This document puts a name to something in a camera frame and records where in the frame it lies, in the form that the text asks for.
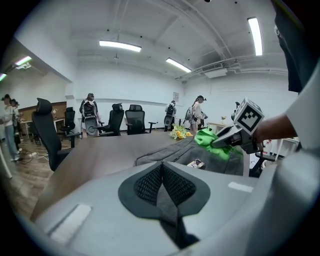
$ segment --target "flowers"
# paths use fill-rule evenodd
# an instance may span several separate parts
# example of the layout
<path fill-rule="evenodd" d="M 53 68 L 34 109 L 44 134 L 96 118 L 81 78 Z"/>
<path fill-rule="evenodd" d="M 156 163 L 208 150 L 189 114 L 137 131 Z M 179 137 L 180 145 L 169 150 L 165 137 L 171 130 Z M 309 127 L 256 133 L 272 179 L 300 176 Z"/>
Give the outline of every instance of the flowers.
<path fill-rule="evenodd" d="M 186 130 L 182 125 L 173 125 L 173 130 L 169 133 L 169 136 L 176 139 L 184 139 L 185 137 L 192 136 L 192 134 Z"/>

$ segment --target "person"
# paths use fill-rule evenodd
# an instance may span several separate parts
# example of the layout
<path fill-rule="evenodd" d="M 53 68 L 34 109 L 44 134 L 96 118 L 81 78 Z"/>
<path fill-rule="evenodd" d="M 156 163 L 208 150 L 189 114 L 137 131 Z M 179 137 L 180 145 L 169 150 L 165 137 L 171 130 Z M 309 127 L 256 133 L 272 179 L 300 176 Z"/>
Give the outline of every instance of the person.
<path fill-rule="evenodd" d="M 85 125 L 85 117 L 83 115 L 83 108 L 84 108 L 84 104 L 86 102 L 88 102 L 89 104 L 95 106 L 96 118 L 97 118 L 98 122 L 100 122 L 100 116 L 99 116 L 99 113 L 98 113 L 97 103 L 95 102 L 95 96 L 94 96 L 93 93 L 89 93 L 88 96 L 86 97 L 86 99 L 81 102 L 80 109 L 79 109 L 80 113 L 82 114 L 81 131 L 82 131 L 82 138 L 83 139 L 86 139 L 88 137 L 87 129 L 86 129 L 86 125 Z"/>
<path fill-rule="evenodd" d="M 204 102 L 204 97 L 202 95 L 199 95 L 191 108 L 191 114 L 192 118 L 189 121 L 190 123 L 190 132 L 191 134 L 195 135 L 198 131 L 199 125 L 201 125 L 201 119 L 203 118 L 203 112 L 201 110 L 200 104 Z"/>
<path fill-rule="evenodd" d="M 5 141 L 7 147 L 9 149 L 9 153 L 12 157 L 11 161 L 18 161 L 19 160 L 19 153 L 15 144 L 14 138 L 14 126 L 13 126 L 13 114 L 14 109 L 10 104 L 10 95 L 6 94 L 3 97 L 4 100 L 4 117 L 0 119 L 0 125 L 4 125 L 4 132 L 5 132 Z"/>
<path fill-rule="evenodd" d="M 176 101 L 172 100 L 170 104 L 167 104 L 165 106 L 165 110 L 164 111 L 167 113 L 167 115 L 172 115 L 172 120 L 171 120 L 171 124 L 170 124 L 171 128 L 169 129 L 169 130 L 172 131 L 174 129 L 175 117 L 176 117 L 176 113 L 177 113 Z M 168 126 L 164 126 L 164 131 L 165 132 L 168 131 Z"/>
<path fill-rule="evenodd" d="M 309 38 L 310 35 L 313 35 L 310 24 L 312 24 L 311 20 L 314 17 L 304 15 L 306 5 L 302 2 L 290 3 L 287 0 L 285 1 L 289 7 L 295 10 L 295 14 L 299 13 L 299 15 L 290 18 L 288 17 L 289 12 L 284 9 L 284 5 L 275 0 L 271 0 L 271 2 L 276 12 L 276 27 L 274 30 L 284 52 L 288 69 L 288 90 L 300 93 L 311 77 L 319 58 L 319 49 L 315 45 L 315 40 Z M 254 133 L 258 143 L 264 140 L 296 136 L 297 133 L 286 113 L 261 122 Z"/>
<path fill-rule="evenodd" d="M 21 115 L 18 110 L 19 103 L 13 98 L 11 100 L 11 106 L 13 107 L 12 122 L 13 122 L 13 129 L 14 129 L 14 143 L 18 152 L 21 152 L 22 148 L 19 147 L 19 144 L 21 143 L 20 135 L 19 135 L 19 132 L 21 130 L 20 122 L 19 122 Z"/>

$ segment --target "fluorescent light fixture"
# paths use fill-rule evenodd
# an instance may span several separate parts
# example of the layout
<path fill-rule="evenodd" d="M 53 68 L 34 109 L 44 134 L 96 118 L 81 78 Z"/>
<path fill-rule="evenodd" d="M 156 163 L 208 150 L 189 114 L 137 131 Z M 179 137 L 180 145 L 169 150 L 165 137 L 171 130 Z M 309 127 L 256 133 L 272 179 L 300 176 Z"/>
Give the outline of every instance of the fluorescent light fixture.
<path fill-rule="evenodd" d="M 171 59 L 171 58 L 167 58 L 167 59 L 166 59 L 166 62 L 168 62 L 168 63 L 170 63 L 170 64 L 172 64 L 172 65 L 175 65 L 176 67 L 178 67 L 179 69 L 182 69 L 183 71 L 185 71 L 185 72 L 187 72 L 187 73 L 191 72 L 191 70 L 190 70 L 189 68 L 181 65 L 180 63 L 174 61 L 174 60 Z"/>
<path fill-rule="evenodd" d="M 100 46 L 109 46 L 109 47 L 116 47 L 116 48 L 122 48 L 122 49 L 127 49 L 135 52 L 140 52 L 141 47 L 140 46 L 135 46 L 132 44 L 127 44 L 123 42 L 114 42 L 114 41 L 99 41 Z"/>
<path fill-rule="evenodd" d="M 0 75 L 0 81 L 1 81 L 2 79 L 4 79 L 6 76 L 7 76 L 6 74 L 1 74 L 1 75 Z"/>
<path fill-rule="evenodd" d="M 260 55 L 262 55 L 262 40 L 261 40 L 258 19 L 255 17 L 248 18 L 248 22 L 249 22 L 252 36 L 253 36 L 255 55 L 260 56 Z"/>
<path fill-rule="evenodd" d="M 24 64 L 24 63 L 26 63 L 26 62 L 28 62 L 28 61 L 30 61 L 30 60 L 32 60 L 32 58 L 31 57 L 29 57 L 29 56 L 27 56 L 27 57 L 24 57 L 23 59 L 20 59 L 18 62 L 16 62 L 15 64 L 17 65 L 17 66 L 20 66 L 20 65 L 22 65 L 22 64 Z"/>

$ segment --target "woman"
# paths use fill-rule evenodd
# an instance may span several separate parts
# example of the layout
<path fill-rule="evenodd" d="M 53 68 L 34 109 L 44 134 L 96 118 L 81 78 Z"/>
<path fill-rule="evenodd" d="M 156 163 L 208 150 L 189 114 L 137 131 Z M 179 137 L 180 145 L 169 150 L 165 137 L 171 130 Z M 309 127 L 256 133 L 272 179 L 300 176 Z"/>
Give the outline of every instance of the woman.
<path fill-rule="evenodd" d="M 97 107 L 97 103 L 95 102 L 94 94 L 93 93 L 89 93 L 88 96 L 86 97 L 86 99 L 84 99 L 81 102 L 80 109 L 79 109 L 80 113 L 82 114 L 81 131 L 82 131 L 82 138 L 83 139 L 86 139 L 88 137 L 87 130 L 86 130 L 86 125 L 85 125 L 85 117 L 83 115 L 83 107 L 84 107 L 84 104 L 86 102 L 90 102 L 91 104 L 93 104 L 95 106 L 96 117 L 97 117 L 98 122 L 100 122 L 100 116 L 99 116 L 99 113 L 98 113 L 98 107 Z"/>
<path fill-rule="evenodd" d="M 15 143 L 16 149 L 20 152 L 22 151 L 22 148 L 19 148 L 19 144 L 21 143 L 20 135 L 19 135 L 19 132 L 21 131 L 20 122 L 19 122 L 21 114 L 19 113 L 19 110 L 18 110 L 19 103 L 13 98 L 11 100 L 11 106 L 13 107 L 12 122 L 13 122 L 13 129 L 14 129 L 14 143 Z"/>
<path fill-rule="evenodd" d="M 201 119 L 202 119 L 202 110 L 200 107 L 200 104 L 204 102 L 204 97 L 199 95 L 193 105 L 192 105 L 192 119 L 189 121 L 190 123 L 190 132 L 195 135 L 198 131 L 198 125 L 201 124 Z"/>
<path fill-rule="evenodd" d="M 3 98 L 4 100 L 4 117 L 0 119 L 0 125 L 4 125 L 4 132 L 5 132 L 5 142 L 9 149 L 10 155 L 12 157 L 11 161 L 18 161 L 19 160 L 19 153 L 15 144 L 15 137 L 14 137 L 14 126 L 13 126 L 13 113 L 14 109 L 10 105 L 10 96 L 6 94 Z"/>

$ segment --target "white ceiling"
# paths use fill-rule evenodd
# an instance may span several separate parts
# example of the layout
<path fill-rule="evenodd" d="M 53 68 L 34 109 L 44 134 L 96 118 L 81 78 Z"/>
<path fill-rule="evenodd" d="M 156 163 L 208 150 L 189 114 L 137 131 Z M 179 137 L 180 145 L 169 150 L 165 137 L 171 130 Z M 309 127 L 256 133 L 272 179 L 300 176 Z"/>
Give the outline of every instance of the white ceiling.
<path fill-rule="evenodd" d="M 228 59 L 243 69 L 286 69 L 270 0 L 59 0 L 57 6 L 48 22 L 51 39 L 71 44 L 80 62 L 117 62 L 174 78 L 185 73 L 167 58 L 191 70 Z M 258 18 L 263 56 L 255 57 L 250 17 Z M 142 50 L 101 47 L 99 40 Z"/>

